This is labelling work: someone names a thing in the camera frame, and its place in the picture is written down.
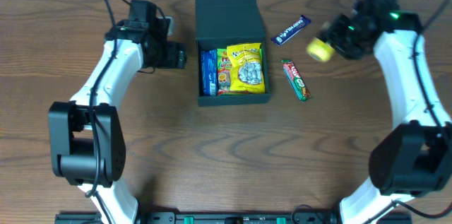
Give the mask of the black gift box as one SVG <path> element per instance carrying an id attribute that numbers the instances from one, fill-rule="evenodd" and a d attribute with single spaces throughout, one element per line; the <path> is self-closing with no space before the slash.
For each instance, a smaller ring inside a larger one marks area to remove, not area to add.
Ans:
<path id="1" fill-rule="evenodd" d="M 270 100 L 266 30 L 256 0 L 195 0 L 198 58 L 198 105 L 263 104 Z M 205 96 L 201 52 L 241 43 L 260 43 L 265 93 Z"/>

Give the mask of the red green KitKat bar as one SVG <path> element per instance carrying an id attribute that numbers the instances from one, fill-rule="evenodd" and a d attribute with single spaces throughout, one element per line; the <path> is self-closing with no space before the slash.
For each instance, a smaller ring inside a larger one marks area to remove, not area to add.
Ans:
<path id="1" fill-rule="evenodd" d="M 297 70 L 293 61 L 281 61 L 285 75 L 292 86 L 293 91 L 301 102 L 306 102 L 311 98 L 310 92 L 306 87 L 299 71 Z"/>

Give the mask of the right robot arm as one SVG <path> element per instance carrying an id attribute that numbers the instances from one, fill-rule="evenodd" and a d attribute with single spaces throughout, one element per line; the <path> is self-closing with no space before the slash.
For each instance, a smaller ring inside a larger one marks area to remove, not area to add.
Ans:
<path id="1" fill-rule="evenodd" d="M 443 189 L 451 176 L 451 118 L 436 93 L 424 55 L 419 16 L 397 0 L 359 0 L 307 47 L 316 60 L 372 53 L 386 81 L 392 132 L 371 152 L 369 176 L 339 205 L 341 223 L 375 223 L 396 206 Z"/>

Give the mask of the green Haribo gummy bag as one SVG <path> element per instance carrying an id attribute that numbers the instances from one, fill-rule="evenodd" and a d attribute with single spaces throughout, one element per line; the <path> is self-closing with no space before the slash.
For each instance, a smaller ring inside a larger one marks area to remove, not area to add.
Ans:
<path id="1" fill-rule="evenodd" d="M 243 87 L 240 90 L 232 90 L 231 70 L 232 62 L 230 61 L 226 49 L 217 49 L 217 95 L 247 95 L 265 93 L 265 86 Z"/>

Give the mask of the blue Oreo cookie pack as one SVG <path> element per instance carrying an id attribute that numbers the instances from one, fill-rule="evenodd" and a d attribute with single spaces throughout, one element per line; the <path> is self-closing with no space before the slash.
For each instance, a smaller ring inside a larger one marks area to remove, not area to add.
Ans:
<path id="1" fill-rule="evenodd" d="M 216 96 L 218 92 L 217 80 L 217 50 L 201 52 L 202 89 L 204 96 Z"/>

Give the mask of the yellow sunflower seed bag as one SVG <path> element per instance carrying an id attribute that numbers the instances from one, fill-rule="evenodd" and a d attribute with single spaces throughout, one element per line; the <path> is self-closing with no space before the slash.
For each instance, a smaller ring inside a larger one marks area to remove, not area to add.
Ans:
<path id="1" fill-rule="evenodd" d="M 227 47 L 231 61 L 230 90 L 251 94 L 265 93 L 261 43 L 244 43 Z"/>

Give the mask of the dark blue Dairy Milk bar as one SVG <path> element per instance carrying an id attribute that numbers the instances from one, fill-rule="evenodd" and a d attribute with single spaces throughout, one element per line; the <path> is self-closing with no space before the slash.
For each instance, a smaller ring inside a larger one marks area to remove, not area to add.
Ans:
<path id="1" fill-rule="evenodd" d="M 311 20 L 304 15 L 301 15 L 290 27 L 283 30 L 281 33 L 272 37 L 270 40 L 277 46 L 285 44 L 290 38 L 294 37 L 300 30 L 307 27 Z"/>

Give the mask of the yellow plastic candy canister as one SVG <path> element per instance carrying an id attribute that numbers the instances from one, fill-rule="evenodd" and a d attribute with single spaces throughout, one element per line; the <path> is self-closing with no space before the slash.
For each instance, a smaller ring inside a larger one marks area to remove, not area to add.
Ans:
<path id="1" fill-rule="evenodd" d="M 307 54 L 317 61 L 327 62 L 333 57 L 335 50 L 315 37 L 307 46 Z"/>

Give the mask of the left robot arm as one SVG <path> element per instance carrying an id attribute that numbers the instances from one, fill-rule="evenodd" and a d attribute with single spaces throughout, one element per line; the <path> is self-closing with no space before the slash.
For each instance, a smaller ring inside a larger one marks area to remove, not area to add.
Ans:
<path id="1" fill-rule="evenodd" d="M 53 173 L 78 187 L 95 213 L 60 213 L 56 223 L 137 223 L 139 202 L 122 178 L 126 162 L 118 110 L 139 72 L 182 69 L 184 48 L 168 41 L 174 25 L 161 8 L 131 0 L 129 17 L 105 34 L 102 56 L 84 86 L 48 112 Z"/>

